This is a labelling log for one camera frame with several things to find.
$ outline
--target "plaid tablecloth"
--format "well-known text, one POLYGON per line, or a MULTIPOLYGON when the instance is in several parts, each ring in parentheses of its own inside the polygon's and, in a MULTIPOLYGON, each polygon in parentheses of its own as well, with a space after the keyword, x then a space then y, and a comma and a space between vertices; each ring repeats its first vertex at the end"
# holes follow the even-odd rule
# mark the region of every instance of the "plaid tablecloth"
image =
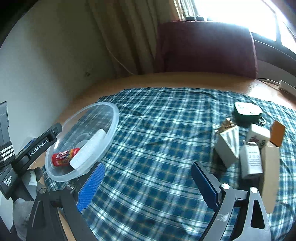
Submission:
MULTIPOLYGON (((234 102, 259 105, 266 128, 274 120, 287 127, 280 148, 278 197, 268 218, 273 240, 282 240, 292 227, 295 111, 229 91, 193 88, 129 89, 98 101, 114 103, 120 112, 116 136, 101 160, 106 175, 90 206, 82 211, 98 240, 198 240, 213 211, 201 197, 190 167, 200 161, 221 182, 238 188, 240 163, 226 170, 221 162, 213 161, 214 130, 233 115, 234 102)), ((247 128, 240 127, 239 133, 242 146, 247 128)), ((43 171, 49 190, 65 187, 66 183, 48 178, 45 167, 43 171)), ((236 214, 223 240, 230 237, 236 214)))

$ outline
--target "red can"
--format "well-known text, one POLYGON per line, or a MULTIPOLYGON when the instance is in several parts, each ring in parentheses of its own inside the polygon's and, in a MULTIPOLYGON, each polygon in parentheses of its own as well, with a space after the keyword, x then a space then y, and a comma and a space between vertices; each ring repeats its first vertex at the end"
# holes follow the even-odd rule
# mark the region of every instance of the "red can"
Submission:
POLYGON ((80 148, 62 151, 52 155, 52 164, 55 167, 67 166, 72 158, 79 152, 80 148))

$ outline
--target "metal bolt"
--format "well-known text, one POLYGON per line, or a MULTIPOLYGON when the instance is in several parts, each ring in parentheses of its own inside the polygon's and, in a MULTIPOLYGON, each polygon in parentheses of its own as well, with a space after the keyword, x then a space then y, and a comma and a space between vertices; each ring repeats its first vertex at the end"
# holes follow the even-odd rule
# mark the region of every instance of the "metal bolt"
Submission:
POLYGON ((251 192, 253 192, 253 193, 257 193, 258 190, 257 190, 257 188, 255 188, 255 187, 251 187, 251 192))
POLYGON ((222 184, 222 187, 223 187, 224 189, 229 189, 229 188, 230 188, 229 184, 227 184, 227 183, 223 183, 223 184, 222 184))
POLYGON ((39 190, 39 193, 40 194, 43 194, 43 193, 45 193, 46 192, 46 189, 45 188, 41 188, 40 190, 39 190))
POLYGON ((74 187, 75 187, 75 185, 73 183, 70 183, 67 185, 68 190, 72 190, 72 189, 74 189, 74 187))

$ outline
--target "table surface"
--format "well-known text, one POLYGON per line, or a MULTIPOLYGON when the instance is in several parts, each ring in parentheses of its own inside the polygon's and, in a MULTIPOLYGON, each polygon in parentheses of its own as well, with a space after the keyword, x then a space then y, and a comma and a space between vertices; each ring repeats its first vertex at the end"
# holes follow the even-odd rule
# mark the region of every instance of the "table surface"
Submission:
MULTIPOLYGON (((202 72, 170 72, 130 76, 127 78, 101 81, 92 85, 64 110, 57 119, 64 123, 71 115, 81 108, 96 102, 102 96, 108 96, 123 89, 143 87, 190 87, 208 88, 222 91, 233 91, 296 110, 296 98, 280 91, 277 86, 249 78, 202 72)), ((33 168, 44 165, 45 153, 33 164, 33 168)), ((65 233, 69 240, 75 240, 67 222, 61 218, 65 233)))

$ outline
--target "transparent plastic bowl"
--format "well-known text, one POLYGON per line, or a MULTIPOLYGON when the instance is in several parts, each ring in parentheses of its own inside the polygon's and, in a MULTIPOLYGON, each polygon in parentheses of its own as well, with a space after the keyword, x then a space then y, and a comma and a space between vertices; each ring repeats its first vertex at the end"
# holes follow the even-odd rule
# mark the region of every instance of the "transparent plastic bowl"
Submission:
POLYGON ((48 176, 57 182, 65 182, 86 174, 96 161, 100 161, 113 141, 119 121, 116 105, 108 102, 91 104, 79 110, 62 125, 63 130, 57 136, 57 142, 46 152, 45 168, 48 176), (69 166, 55 167, 52 155, 76 147, 82 147, 99 129, 106 136, 99 148, 77 169, 69 166))

